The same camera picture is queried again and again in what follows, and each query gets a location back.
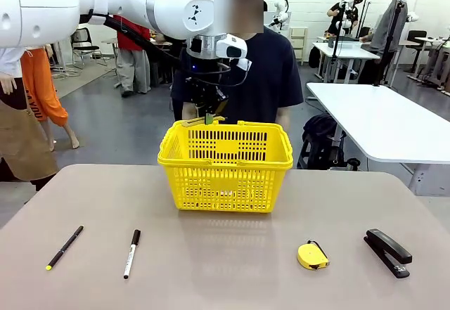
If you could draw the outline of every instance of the floor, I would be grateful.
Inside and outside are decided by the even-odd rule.
[[[106,71],[107,67],[88,65],[81,76],[56,82],[61,103],[70,114],[72,128],[82,140],[82,147],[77,150],[62,149],[54,153],[60,167],[77,163],[157,164],[160,141],[173,123],[169,87],[161,86],[147,95],[139,94],[124,100],[114,89],[117,82],[114,72],[98,77]],[[314,71],[307,66],[300,67],[304,85],[318,81]],[[433,89],[420,87],[406,76],[404,72],[397,73],[395,87],[399,93],[450,120],[450,98]],[[88,79],[88,82],[95,80],[82,86],[83,79]],[[290,140],[295,161],[300,154],[304,124],[322,109],[317,102],[311,105],[303,103],[292,109]],[[53,132],[58,143],[65,142],[67,136],[63,129],[53,126]],[[400,164],[367,160],[351,140],[345,142],[345,157],[360,159],[361,170],[391,173],[406,185],[411,180],[411,175]],[[446,198],[450,197],[449,176],[449,166],[436,166],[420,192],[426,198],[419,199],[450,231],[450,198]],[[33,194],[28,183],[0,183],[0,227]]]

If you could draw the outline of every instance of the white shirt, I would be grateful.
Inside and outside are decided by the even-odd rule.
[[[0,49],[0,72],[13,76],[22,77],[20,58],[25,52],[25,48]]]

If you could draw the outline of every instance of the orange pants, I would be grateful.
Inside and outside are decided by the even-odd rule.
[[[68,122],[68,113],[61,106],[51,78],[49,58],[45,49],[25,52],[20,59],[22,78],[27,91],[28,103],[36,119],[50,120],[58,126]]]

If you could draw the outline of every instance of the marker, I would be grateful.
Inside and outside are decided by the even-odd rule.
[[[124,278],[127,279],[129,276],[129,271],[131,270],[131,264],[133,263],[134,251],[139,243],[139,238],[141,237],[141,231],[136,229],[133,234],[133,240],[131,240],[131,247],[129,248],[127,265],[125,266]]]
[[[75,241],[75,238],[83,231],[83,226],[78,227],[78,229],[73,233],[70,239],[65,243],[65,245],[60,249],[60,251],[55,255],[55,257],[50,261],[49,265],[45,267],[46,270],[51,270],[53,266],[58,262],[58,260],[63,256],[64,252],[70,247],[70,245]]]

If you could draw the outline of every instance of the pen cap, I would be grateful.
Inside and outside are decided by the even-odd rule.
[[[138,245],[139,238],[141,237],[141,231],[136,229],[133,234],[133,240],[131,241],[132,245]]]

